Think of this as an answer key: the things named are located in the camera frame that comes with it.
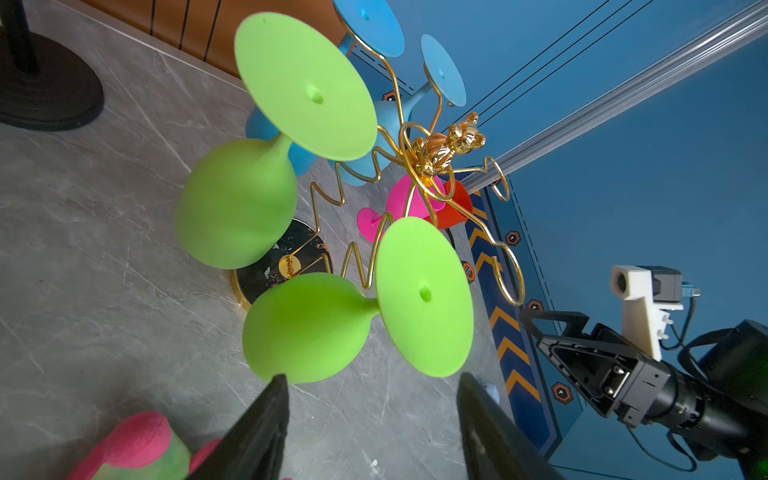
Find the marble floor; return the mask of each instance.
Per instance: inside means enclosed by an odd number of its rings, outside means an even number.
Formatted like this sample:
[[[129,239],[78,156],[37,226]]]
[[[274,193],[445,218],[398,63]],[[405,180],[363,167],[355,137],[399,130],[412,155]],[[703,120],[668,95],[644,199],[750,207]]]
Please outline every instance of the marble floor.
[[[243,360],[244,313],[226,273],[181,249],[172,218],[190,169],[243,136],[253,102],[183,53],[162,54],[51,0],[25,5],[33,31],[97,72],[106,105],[76,131],[0,125],[0,472],[65,478],[121,419],[146,409],[166,415],[195,451],[265,384]],[[380,185],[350,188],[344,208],[321,206],[337,264],[349,241],[368,245],[356,212],[383,208],[403,175],[396,168]],[[300,178],[296,216],[307,223],[312,180],[333,186],[325,161]],[[468,259],[463,230],[454,236]],[[503,388],[476,285],[472,295],[464,370]],[[290,387],[284,475],[465,478],[457,382],[416,372],[377,317],[348,368]]]

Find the wooden wall panel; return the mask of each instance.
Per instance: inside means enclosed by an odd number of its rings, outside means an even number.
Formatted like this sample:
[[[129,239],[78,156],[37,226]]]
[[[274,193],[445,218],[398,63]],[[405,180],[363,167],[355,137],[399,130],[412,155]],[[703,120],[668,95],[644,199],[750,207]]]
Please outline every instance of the wooden wall panel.
[[[181,49],[186,53],[204,58],[219,4],[218,0],[190,0],[187,27],[181,45]]]
[[[83,0],[83,2],[119,18],[131,27],[149,33],[152,22],[152,0]]]
[[[152,35],[178,48],[186,9],[187,0],[156,0]]]
[[[298,18],[312,25],[335,44],[341,41],[346,32],[333,11],[332,0],[84,1],[174,47],[178,48],[181,42],[181,49],[186,53],[205,59],[233,75],[237,75],[234,58],[235,31],[243,19],[253,13],[279,12]]]

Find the gold bear figurine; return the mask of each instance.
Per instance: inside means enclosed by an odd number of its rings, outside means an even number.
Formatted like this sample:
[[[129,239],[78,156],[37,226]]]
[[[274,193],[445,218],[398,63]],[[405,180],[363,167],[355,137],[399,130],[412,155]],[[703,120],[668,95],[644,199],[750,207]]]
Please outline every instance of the gold bear figurine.
[[[472,112],[465,121],[451,125],[448,135],[431,134],[426,140],[415,139],[416,171],[422,176],[434,177],[448,168],[454,155],[466,155],[485,145],[485,136],[475,127],[477,123],[478,115]]]

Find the green wine glass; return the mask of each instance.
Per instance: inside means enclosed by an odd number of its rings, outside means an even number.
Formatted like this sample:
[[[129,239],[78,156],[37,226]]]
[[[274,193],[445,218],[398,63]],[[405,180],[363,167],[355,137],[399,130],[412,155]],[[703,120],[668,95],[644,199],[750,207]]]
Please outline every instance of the green wine glass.
[[[260,13],[243,20],[235,59],[246,89],[280,130],[210,152],[195,167],[176,213],[181,245],[200,262],[234,270],[260,259],[296,211],[293,142],[336,161],[376,141],[376,113],[361,77],[339,49],[300,20]]]
[[[472,296],[461,261],[445,237],[416,217],[397,220],[376,258],[377,298],[349,280],[307,273],[268,290],[243,326],[243,354],[269,381],[317,382],[341,372],[365,345],[378,314],[400,353],[418,371],[457,372],[472,347]]]

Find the gold wire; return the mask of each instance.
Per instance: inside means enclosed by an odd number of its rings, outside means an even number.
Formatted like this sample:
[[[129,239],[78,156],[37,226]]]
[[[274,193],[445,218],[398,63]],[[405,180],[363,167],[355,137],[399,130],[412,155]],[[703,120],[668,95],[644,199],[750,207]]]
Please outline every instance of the gold wire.
[[[511,193],[509,191],[509,182],[507,182],[507,176],[504,175],[504,172],[502,171],[502,168],[498,166],[498,163],[496,163],[496,160],[491,157],[490,155],[486,156],[483,159],[483,166],[480,167],[470,167],[470,168],[459,168],[457,170],[454,170],[457,174],[465,173],[465,172],[480,172],[481,174],[487,174],[490,170],[488,169],[488,164],[493,164],[494,167],[496,167],[496,171],[498,172],[499,177],[502,180],[502,183],[504,184],[504,193],[498,189],[498,184],[493,186],[493,191],[496,193],[496,196],[503,202],[509,202],[509,199],[511,198]]]
[[[432,90],[434,90],[437,94],[437,112],[435,112],[435,118],[429,125],[429,133],[431,134],[435,131],[435,128],[437,127],[437,121],[440,119],[440,115],[442,114],[442,93],[440,93],[440,89],[437,88],[437,85],[435,85],[435,82],[432,80],[432,76],[427,71],[426,64],[424,64],[424,73],[427,75],[427,80],[429,80],[429,84],[432,86]]]
[[[416,191],[416,183],[411,178],[411,187],[408,189],[408,200],[406,200],[406,208],[402,211],[402,216],[407,217],[411,213],[411,203],[413,202],[413,192]]]
[[[376,258],[379,255],[379,245],[381,244],[381,239],[384,235],[384,226],[388,222],[391,225],[394,221],[395,218],[390,212],[382,215],[381,222],[379,223],[379,229],[376,231],[376,238],[373,241],[373,248],[371,249],[371,258],[368,262],[368,274],[366,275],[366,272],[362,267],[362,259],[360,258],[360,249],[357,247],[357,242],[352,242],[346,249],[344,263],[341,267],[341,276],[346,278],[346,270],[349,267],[349,259],[354,254],[355,260],[357,262],[357,271],[360,275],[360,283],[362,283],[362,288],[364,290],[371,288],[373,285],[373,272],[376,268]]]
[[[346,55],[344,55],[345,57],[349,58],[349,56],[352,54],[352,50],[355,49],[355,43],[357,43],[357,42],[356,41],[352,42],[352,46],[349,47],[349,50],[347,51]]]
[[[424,200],[424,204],[427,206],[427,211],[429,212],[429,221],[432,222],[432,225],[437,228],[437,213],[435,212],[435,208],[432,206],[432,202],[429,201],[429,198],[424,194],[428,190],[422,190],[419,189],[419,193],[422,196],[422,200]]]
[[[503,174],[502,169],[498,166],[498,163],[492,158],[492,157],[485,157],[483,167],[471,167],[471,168],[462,168],[462,169],[456,169],[454,170],[451,165],[449,165],[447,171],[450,178],[450,186],[448,194],[440,194],[438,191],[433,192],[431,191],[422,181],[419,174],[416,172],[414,166],[411,164],[407,157],[407,152],[410,151],[411,154],[414,154],[413,146],[411,144],[410,139],[407,138],[406,130],[409,127],[413,127],[416,130],[421,131],[426,137],[429,137],[429,135],[434,132],[437,123],[439,121],[440,115],[442,113],[442,94],[440,93],[440,90],[437,88],[437,85],[435,85],[435,82],[432,80],[432,77],[429,75],[429,72],[426,69],[426,65],[424,65],[424,71],[427,75],[427,78],[429,80],[430,85],[432,86],[432,89],[435,91],[435,93],[438,95],[438,110],[435,113],[435,117],[432,120],[432,123],[430,125],[429,130],[424,128],[422,125],[417,124],[415,122],[406,122],[403,111],[402,111],[402,99],[400,97],[400,87],[398,85],[397,76],[395,74],[395,71],[392,69],[391,64],[387,61],[387,59],[379,54],[376,51],[373,51],[372,48],[370,48],[364,41],[360,39],[355,33],[352,31],[351,28],[344,22],[344,19],[342,18],[341,14],[336,10],[334,7],[334,11],[336,12],[336,16],[339,18],[339,20],[344,24],[347,31],[351,36],[355,38],[355,41],[365,50],[367,50],[369,53],[376,56],[386,67],[387,71],[389,72],[390,77],[392,78],[392,85],[394,87],[395,92],[395,102],[397,104],[397,112],[400,120],[400,132],[398,135],[399,145],[395,143],[395,141],[392,139],[392,135],[381,125],[377,126],[377,129],[379,133],[385,138],[387,144],[392,148],[392,151],[395,152],[395,155],[392,156],[391,154],[388,154],[385,152],[381,147],[374,147],[372,150],[372,158],[373,158],[373,164],[374,168],[376,169],[376,176],[375,177],[364,177],[363,175],[358,174],[355,172],[352,168],[348,167],[344,163],[337,162],[336,163],[336,182],[339,185],[339,200],[335,200],[331,198],[328,194],[326,194],[317,184],[317,182],[312,182],[310,185],[310,196],[312,198],[312,210],[313,215],[315,217],[315,234],[304,243],[301,247],[295,249],[290,255],[295,255],[299,251],[301,251],[306,245],[308,245],[312,240],[319,237],[320,235],[320,220],[319,220],[319,214],[317,213],[317,201],[315,197],[315,192],[319,193],[324,199],[326,199],[328,202],[330,202],[333,205],[336,205],[337,207],[343,207],[344,203],[346,202],[346,197],[344,195],[344,187],[343,182],[341,180],[341,170],[340,168],[343,167],[345,170],[347,170],[351,175],[354,175],[356,178],[359,178],[360,180],[364,180],[369,183],[378,183],[381,180],[382,172],[381,168],[379,167],[379,161],[378,161],[378,154],[383,155],[388,160],[397,163],[398,165],[401,165],[406,168],[406,171],[408,172],[408,175],[411,177],[411,187],[409,188],[408,192],[408,200],[406,201],[406,206],[403,211],[404,217],[407,217],[410,213],[412,201],[413,201],[413,194],[415,193],[416,187],[419,187],[419,195],[421,195],[425,205],[427,206],[427,209],[429,211],[430,220],[432,221],[432,224],[437,227],[438,226],[438,218],[437,213],[435,212],[435,208],[432,206],[432,202],[429,201],[429,198],[431,197],[434,200],[447,203],[451,207],[455,208],[459,213],[461,213],[463,216],[467,217],[469,220],[472,220],[473,223],[477,224],[478,227],[480,227],[483,231],[483,233],[486,235],[488,239],[490,239],[491,245],[494,245],[495,247],[501,247],[502,250],[504,250],[504,253],[509,257],[509,259],[512,262],[512,266],[515,270],[515,275],[518,278],[518,284],[520,286],[520,292],[518,295],[518,298],[515,299],[512,297],[512,295],[509,293],[509,290],[507,289],[507,286],[504,283],[504,277],[502,276],[501,271],[501,265],[498,262],[497,257],[493,258],[493,271],[496,278],[496,283],[498,284],[499,289],[502,292],[502,295],[504,298],[512,305],[514,306],[521,306],[523,302],[525,301],[525,281],[523,280],[522,270],[520,268],[520,263],[518,262],[517,257],[512,252],[512,250],[509,248],[508,245],[505,243],[502,243],[498,240],[496,240],[493,237],[493,234],[491,233],[490,229],[488,228],[488,225],[486,225],[482,220],[477,218],[472,212],[469,212],[464,207],[459,205],[455,200],[453,200],[453,196],[456,189],[456,179],[455,179],[455,173],[463,173],[463,172],[482,172],[484,174],[487,174],[489,172],[488,170],[488,164],[493,164],[495,169],[499,172],[499,175],[501,176],[502,183],[504,184],[505,192],[502,193],[498,189],[498,185],[493,186],[493,190],[496,193],[496,195],[502,199],[503,201],[508,201],[510,199],[510,190],[509,190],[509,183],[507,182],[506,176]],[[346,277],[347,270],[349,269],[349,261],[352,258],[352,255],[355,256],[355,260],[357,263],[357,270],[360,275],[360,281],[362,283],[362,287],[364,290],[368,290],[371,288],[373,283],[373,274],[374,270],[376,268],[376,257],[378,256],[379,252],[379,245],[381,243],[382,235],[384,234],[384,229],[387,223],[391,224],[394,222],[394,216],[390,212],[385,212],[382,217],[381,221],[379,223],[379,229],[376,231],[376,238],[374,239],[373,248],[371,250],[371,257],[369,260],[368,265],[368,273],[366,274],[365,269],[362,265],[362,259],[360,257],[360,250],[357,246],[357,242],[352,242],[349,244],[346,250],[346,255],[344,257],[344,262],[342,265],[342,271],[341,276]],[[296,275],[300,275],[304,273],[307,269],[310,267],[316,265],[318,262],[324,261],[326,266],[326,271],[328,273],[331,273],[331,266],[330,261],[327,253],[322,253],[320,257],[315,259],[312,263],[302,268]]]
[[[392,69],[392,66],[389,64],[389,62],[384,57],[384,55],[381,55],[377,51],[374,51],[373,48],[370,48],[368,44],[366,44],[363,40],[361,40],[360,37],[358,37],[355,34],[355,32],[352,31],[349,25],[347,25],[346,22],[344,21],[344,17],[341,16],[341,14],[339,13],[339,10],[336,8],[335,5],[333,6],[333,11],[336,13],[336,17],[338,17],[340,22],[342,22],[342,24],[344,25],[348,33],[355,39],[355,41],[359,43],[362,48],[367,50],[368,53],[377,57],[384,64],[384,67],[389,72],[389,76],[392,78],[392,85],[395,88],[395,102],[397,102],[397,115],[399,116],[400,124],[402,125],[406,121],[406,118],[403,116],[403,113],[402,113],[402,100],[400,98],[400,86],[397,83],[397,75],[395,74],[395,71]]]
[[[509,259],[512,261],[512,266],[515,268],[515,275],[517,276],[518,284],[520,285],[520,293],[517,299],[512,298],[512,295],[509,293],[509,290],[507,290],[507,286],[504,284],[502,269],[499,265],[497,257],[492,257],[493,273],[496,277],[496,283],[498,283],[498,288],[502,291],[502,295],[504,295],[504,298],[506,298],[506,300],[514,306],[521,306],[525,301],[525,281],[523,280],[523,272],[520,269],[520,263],[518,263],[518,258],[512,252],[512,249],[509,248],[509,246],[506,243],[496,240],[493,237],[491,230],[488,228],[488,225],[483,223],[483,221],[477,218],[472,212],[469,212],[464,207],[457,204],[454,200],[451,200],[450,202],[448,202],[448,205],[450,205],[451,207],[454,207],[456,210],[458,210],[460,214],[472,220],[474,223],[477,224],[478,227],[482,228],[483,233],[485,233],[488,240],[490,240],[491,245],[495,247],[501,247],[501,249],[504,250],[504,253],[507,255],[507,257],[509,257]]]

